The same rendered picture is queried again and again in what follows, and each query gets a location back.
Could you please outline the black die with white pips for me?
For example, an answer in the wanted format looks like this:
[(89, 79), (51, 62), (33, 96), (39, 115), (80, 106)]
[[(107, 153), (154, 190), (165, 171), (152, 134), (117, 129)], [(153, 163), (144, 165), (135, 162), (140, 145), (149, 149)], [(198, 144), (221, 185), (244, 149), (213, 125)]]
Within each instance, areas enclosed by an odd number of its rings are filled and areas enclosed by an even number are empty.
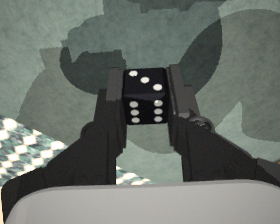
[(126, 124), (166, 124), (169, 97), (165, 68), (123, 71), (122, 101)]

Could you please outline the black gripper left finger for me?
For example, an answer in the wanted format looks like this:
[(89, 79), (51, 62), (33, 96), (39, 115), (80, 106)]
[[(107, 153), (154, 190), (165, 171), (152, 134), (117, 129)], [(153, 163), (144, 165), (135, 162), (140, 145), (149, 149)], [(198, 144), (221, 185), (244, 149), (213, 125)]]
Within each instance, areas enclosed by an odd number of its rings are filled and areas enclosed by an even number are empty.
[(1, 188), (3, 224), (22, 197), (62, 186), (116, 184), (116, 158), (126, 148), (127, 124), (123, 101), (123, 69), (110, 68), (107, 89), (99, 89), (94, 119), (80, 138), (38, 167), (8, 180)]

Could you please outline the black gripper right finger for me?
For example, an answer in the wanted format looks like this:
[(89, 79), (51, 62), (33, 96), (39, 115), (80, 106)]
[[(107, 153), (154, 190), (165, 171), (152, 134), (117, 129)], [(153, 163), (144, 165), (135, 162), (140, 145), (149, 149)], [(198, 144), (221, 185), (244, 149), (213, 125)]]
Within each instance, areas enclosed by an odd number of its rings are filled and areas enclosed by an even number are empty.
[(183, 182), (249, 179), (280, 187), (280, 164), (253, 158), (216, 133), (211, 120), (200, 116), (193, 87), (183, 85), (178, 64), (166, 67), (166, 75), (169, 141), (181, 155)]

